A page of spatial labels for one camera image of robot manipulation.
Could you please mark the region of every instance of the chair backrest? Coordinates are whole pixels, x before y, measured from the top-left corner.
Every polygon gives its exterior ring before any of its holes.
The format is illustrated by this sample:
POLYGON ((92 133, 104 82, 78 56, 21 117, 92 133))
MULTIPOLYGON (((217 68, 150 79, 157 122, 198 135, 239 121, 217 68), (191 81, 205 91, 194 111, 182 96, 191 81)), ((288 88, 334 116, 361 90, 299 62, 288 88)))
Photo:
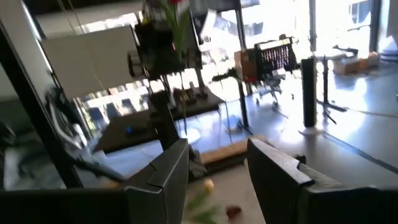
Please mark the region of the chair backrest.
POLYGON ((116 109, 113 103, 108 103, 106 105, 106 113, 108 114, 109 119, 120 116, 119 111, 116 109))
POLYGON ((297 62, 292 44, 292 37, 289 37, 254 45, 258 74, 272 75, 272 71, 281 68, 290 72, 294 70, 297 62))
POLYGON ((136 109, 134 108, 134 106, 132 105, 130 99, 123 99, 123 100, 122 100, 122 105, 123 105, 125 108, 128 108, 132 113, 137 112, 137 110, 136 110, 136 109))
POLYGON ((65 143, 81 149, 80 142, 75 139, 73 132, 69 128, 68 121, 63 117, 62 113, 52 103, 49 103, 49 110, 55 130, 61 139, 65 143))
POLYGON ((88 108, 87 112, 93 121, 103 121, 104 120, 104 116, 102 115, 102 113, 98 107, 88 108))

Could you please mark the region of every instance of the cardboard box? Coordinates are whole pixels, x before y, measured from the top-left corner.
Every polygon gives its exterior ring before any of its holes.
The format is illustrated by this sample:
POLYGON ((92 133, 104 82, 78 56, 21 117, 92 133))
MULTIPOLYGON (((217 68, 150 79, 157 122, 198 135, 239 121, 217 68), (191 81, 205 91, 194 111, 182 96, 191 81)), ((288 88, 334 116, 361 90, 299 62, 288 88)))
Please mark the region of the cardboard box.
POLYGON ((379 56, 375 52, 365 58, 343 58, 333 61, 333 71, 338 75, 357 74, 379 65, 379 56))
POLYGON ((240 50, 234 53, 236 71, 245 82, 257 81, 256 56, 254 49, 240 50))

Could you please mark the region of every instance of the white desk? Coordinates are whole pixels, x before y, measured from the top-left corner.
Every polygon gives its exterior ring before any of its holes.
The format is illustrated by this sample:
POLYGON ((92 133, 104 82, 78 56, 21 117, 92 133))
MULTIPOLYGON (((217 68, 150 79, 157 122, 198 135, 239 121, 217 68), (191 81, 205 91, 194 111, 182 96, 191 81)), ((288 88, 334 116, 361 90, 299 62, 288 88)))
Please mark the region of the white desk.
MULTIPOLYGON (((225 207, 228 205, 238 205, 242 208, 242 214, 236 217, 233 222, 235 224, 265 223, 246 165, 220 172, 210 177, 210 179, 213 181, 215 187, 214 191, 207 198, 207 201, 203 204, 203 209, 206 210, 206 208, 219 205, 219 214, 214 218, 217 223, 229 223, 228 217, 225 214, 225 207)), ((203 191, 203 180, 189 184, 185 203, 201 191, 203 191)), ((190 215, 192 215, 191 212, 184 212, 182 224, 192 223, 189 219, 190 215)))

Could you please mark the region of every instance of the light gray floor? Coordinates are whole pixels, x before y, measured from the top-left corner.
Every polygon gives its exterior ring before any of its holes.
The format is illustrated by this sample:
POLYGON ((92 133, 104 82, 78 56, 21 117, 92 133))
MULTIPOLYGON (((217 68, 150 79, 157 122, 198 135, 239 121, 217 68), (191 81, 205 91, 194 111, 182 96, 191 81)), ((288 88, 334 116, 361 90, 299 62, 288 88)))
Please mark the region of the light gray floor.
MULTIPOLYGON (((331 116, 337 122, 333 124, 331 121, 324 122, 319 107, 318 124, 324 133, 313 137, 305 137, 298 132, 302 128, 303 118, 300 80, 293 80, 284 86, 285 90, 288 88, 295 93, 295 99, 290 99, 289 91, 280 97, 283 115, 272 109, 269 96, 265 96, 256 105, 258 95, 254 95, 246 99, 251 131, 255 135, 263 135, 289 154, 305 154, 311 168, 345 184, 398 186, 397 71, 398 65, 388 65, 370 76, 335 77, 331 74, 330 98, 362 112, 332 111, 331 116)), ((210 151, 249 135, 232 134, 230 140, 221 121, 226 118, 226 114, 226 108, 222 105, 221 118, 214 112, 188 120, 188 127, 196 128, 201 134, 201 139, 192 145, 195 149, 210 151)), ((238 101, 228 103, 228 114, 241 115, 238 101)), ((107 155, 103 161, 129 176, 160 153, 161 146, 156 141, 107 155)), ((9 171, 7 178, 12 179, 15 177, 13 164, 9 162, 6 165, 9 171)), ((9 189, 57 187, 59 177, 55 170, 42 169, 33 181, 14 178, 12 184, 8 185, 9 189)))

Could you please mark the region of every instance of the table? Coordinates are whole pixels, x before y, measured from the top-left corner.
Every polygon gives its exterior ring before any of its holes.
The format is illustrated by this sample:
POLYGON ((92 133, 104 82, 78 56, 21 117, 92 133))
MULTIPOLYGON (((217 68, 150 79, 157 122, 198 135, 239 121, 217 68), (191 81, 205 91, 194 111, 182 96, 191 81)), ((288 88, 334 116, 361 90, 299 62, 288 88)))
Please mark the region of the table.
MULTIPOLYGON (((214 205, 220 206, 220 212, 215 215, 214 219, 219 224, 230 223, 225 215, 225 206, 238 205, 242 208, 242 215, 237 217, 233 223, 235 224, 263 224, 265 223, 262 216, 256 193, 251 183, 249 169, 246 165, 240 165, 232 169, 217 173, 209 177, 215 187, 212 194, 207 198, 207 202, 203 204, 206 210, 214 205)), ((187 196, 185 202, 203 190, 203 180, 198 180, 188 185, 187 196)), ((184 211, 182 224, 191 224, 190 217, 194 213, 184 211)))
MULTIPOLYGON (((198 99, 194 105, 187 106, 185 110, 186 117, 215 111, 220 108, 219 104, 224 101, 214 95, 208 88, 206 92, 208 94, 207 99, 198 99)), ((112 118, 100 137, 94 152, 104 151, 107 154, 159 139, 160 133, 155 129, 155 123, 160 122, 160 118, 151 118, 150 115, 153 110, 153 107, 151 107, 149 110, 112 118), (128 127, 132 129, 140 127, 147 128, 143 133, 130 135, 126 134, 128 127)), ((183 112, 182 110, 176 110, 172 113, 172 116, 174 120, 182 119, 183 112)))

